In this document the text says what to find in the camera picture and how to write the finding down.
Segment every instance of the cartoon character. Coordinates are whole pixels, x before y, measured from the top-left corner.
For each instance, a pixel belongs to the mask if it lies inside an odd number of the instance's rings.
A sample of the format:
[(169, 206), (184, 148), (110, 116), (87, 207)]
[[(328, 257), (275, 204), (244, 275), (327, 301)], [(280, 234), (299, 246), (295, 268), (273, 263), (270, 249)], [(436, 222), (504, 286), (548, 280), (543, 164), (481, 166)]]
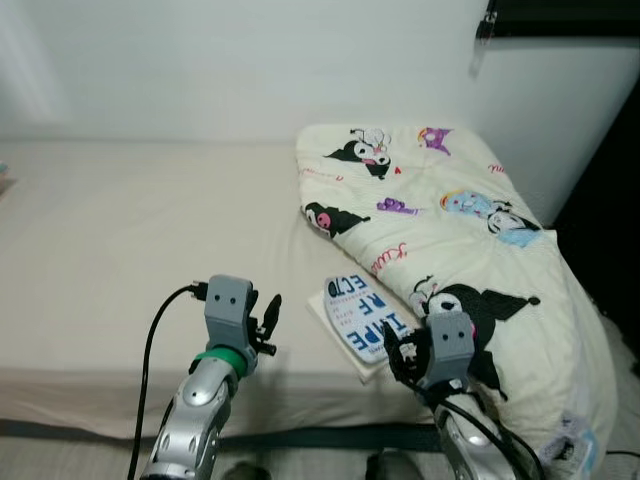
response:
[(416, 283), (409, 296), (409, 304), (420, 319), (430, 314), (465, 312), (472, 322), (475, 354), (469, 365), (469, 373), (489, 388), (500, 390), (500, 378), (493, 363), (493, 355), (485, 347), (493, 337), (496, 321), (506, 322), (527, 305), (540, 304), (538, 297), (528, 299), (513, 297), (493, 290), (480, 293), (468, 285), (455, 284), (438, 288), (433, 275)]
[(440, 199), (447, 212), (474, 215), (487, 221), (489, 231), (504, 243), (526, 247), (540, 235), (540, 227), (511, 212), (512, 205), (502, 200), (490, 200), (470, 190), (449, 192)]
[(304, 207), (304, 213), (311, 224), (322, 233), (331, 238), (337, 234), (343, 234), (360, 222), (368, 222), (371, 217), (359, 217), (346, 210), (338, 210), (335, 207), (323, 207), (313, 202)]
[(426, 127), (420, 130), (418, 133), (418, 141), (424, 142), (425, 148), (433, 148), (435, 150), (440, 150), (443, 153), (451, 156), (451, 153), (443, 145), (444, 137), (450, 132), (450, 129), (447, 128), (431, 128)]
[(364, 163), (372, 176), (383, 180), (391, 165), (391, 158), (387, 154), (391, 137), (379, 128), (357, 128), (349, 133), (355, 135), (357, 140), (348, 141), (340, 150), (327, 155), (327, 158)]

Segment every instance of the blanket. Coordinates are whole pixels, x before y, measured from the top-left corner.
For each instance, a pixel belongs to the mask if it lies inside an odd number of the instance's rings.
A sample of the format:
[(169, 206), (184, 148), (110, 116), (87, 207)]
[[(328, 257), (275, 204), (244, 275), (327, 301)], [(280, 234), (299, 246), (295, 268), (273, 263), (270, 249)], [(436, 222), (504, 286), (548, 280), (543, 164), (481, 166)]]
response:
[(297, 160), (302, 212), (323, 236), (418, 318), (469, 314), (470, 375), (508, 428), (541, 452), (563, 415), (595, 421), (602, 393), (584, 380), (555, 232), (482, 140), (439, 125), (320, 125), (299, 135)]

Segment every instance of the white mattress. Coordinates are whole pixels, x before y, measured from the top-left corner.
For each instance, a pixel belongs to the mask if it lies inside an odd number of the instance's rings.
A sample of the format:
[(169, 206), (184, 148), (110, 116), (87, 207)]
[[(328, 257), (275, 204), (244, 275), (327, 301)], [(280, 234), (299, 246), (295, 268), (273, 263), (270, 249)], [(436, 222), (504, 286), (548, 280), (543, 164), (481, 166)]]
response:
[[(241, 383), (225, 435), (430, 419), (388, 372), (363, 386), (305, 308), (326, 277), (367, 274), (300, 214), (293, 146), (2, 143), (0, 161), (16, 180), (0, 197), (0, 418), (131, 436), (157, 308), (226, 273), (253, 281), (255, 313), (284, 300), (278, 354)], [(203, 308), (185, 296), (156, 332), (146, 434), (204, 349)]]

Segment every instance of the white wall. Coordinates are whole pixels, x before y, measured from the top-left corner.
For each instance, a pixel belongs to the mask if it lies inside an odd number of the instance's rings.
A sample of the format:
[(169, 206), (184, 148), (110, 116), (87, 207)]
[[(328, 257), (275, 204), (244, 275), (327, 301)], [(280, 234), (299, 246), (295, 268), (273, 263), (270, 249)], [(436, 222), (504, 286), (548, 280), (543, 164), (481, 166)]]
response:
[(640, 68), (629, 41), (474, 50), (486, 0), (11, 1), (66, 120), (34, 124), (44, 117), (5, 82), (0, 138), (291, 142), (313, 122), (465, 125), (545, 222)]

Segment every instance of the black cable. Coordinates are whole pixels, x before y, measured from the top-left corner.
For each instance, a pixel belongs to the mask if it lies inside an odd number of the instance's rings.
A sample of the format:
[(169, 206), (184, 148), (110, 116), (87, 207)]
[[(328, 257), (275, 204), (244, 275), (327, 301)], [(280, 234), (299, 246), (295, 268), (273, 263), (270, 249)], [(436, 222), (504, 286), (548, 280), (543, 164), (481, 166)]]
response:
[(160, 318), (162, 314), (167, 309), (169, 304), (173, 302), (176, 298), (182, 295), (185, 292), (193, 292), (196, 293), (196, 287), (194, 285), (188, 285), (186, 287), (182, 287), (167, 298), (158, 313), (156, 313), (153, 322), (151, 322), (151, 327), (149, 327), (149, 333), (147, 334), (147, 343), (144, 347), (144, 359), (142, 361), (142, 382), (140, 383), (140, 400), (138, 401), (138, 414), (136, 417), (136, 433), (133, 438), (133, 450), (131, 451), (131, 462), (129, 463), (129, 474), (127, 475), (128, 480), (134, 480), (136, 475), (136, 468), (138, 467), (138, 455), (140, 454), (140, 441), (142, 437), (142, 420), (144, 417), (144, 403), (147, 399), (147, 383), (149, 381), (149, 356), (151, 354), (151, 343), (153, 342), (153, 334), (158, 327), (158, 323), (160, 322)]
[(631, 450), (607, 450), (606, 455), (628, 455), (630, 457), (640, 458), (640, 453)]
[[(425, 398), (430, 397), (429, 393), (423, 389), (418, 387), (415, 384), (412, 383), (405, 383), (405, 385), (407, 385), (411, 390), (413, 390), (414, 392), (422, 395)], [(525, 468), (522, 466), (522, 463), (520, 462), (520, 460), (516, 457), (515, 452), (513, 451), (512, 448), (507, 447), (507, 445), (500, 440), (496, 435), (493, 434), (493, 432), (491, 432), (491, 430), (489, 430), (486, 426), (484, 426), (482, 424), (482, 422), (480, 422), (477, 418), (475, 418), (473, 415), (471, 415), (469, 412), (467, 412), (466, 410), (458, 407), (457, 405), (449, 402), (448, 400), (440, 400), (439, 402), (437, 402), (438, 405), (441, 405), (445, 408), (448, 408), (449, 410), (451, 410), (452, 412), (457, 413), (458, 415), (460, 415), (461, 417), (463, 417), (465, 420), (469, 421), (474, 427), (476, 427), (478, 430), (480, 430), (488, 439), (491, 443), (493, 443), (496, 448), (498, 450), (500, 450), (500, 452), (502, 453), (502, 455), (504, 455), (504, 457), (507, 459), (507, 461), (511, 464), (511, 466), (516, 469), (516, 471), (518, 472), (518, 474), (523, 478), (523, 479), (531, 479), (531, 476), (529, 474), (527, 474)], [(511, 434), (511, 432), (509, 432), (508, 430), (506, 430), (504, 427), (502, 427), (503, 430), (505, 430), (508, 434)], [(531, 447), (529, 447), (524, 440), (522, 440), (520, 437), (518, 437), (517, 435), (513, 434), (514, 438), (516, 439), (516, 441), (518, 443), (520, 443), (526, 450), (527, 452), (531, 455), (535, 465), (536, 465), (536, 470), (538, 472), (538, 478), (539, 480), (544, 480), (545, 474), (544, 474), (544, 470), (542, 469), (542, 465), (540, 464), (540, 460), (538, 459), (538, 456), (535, 454), (535, 452), (531, 449)]]

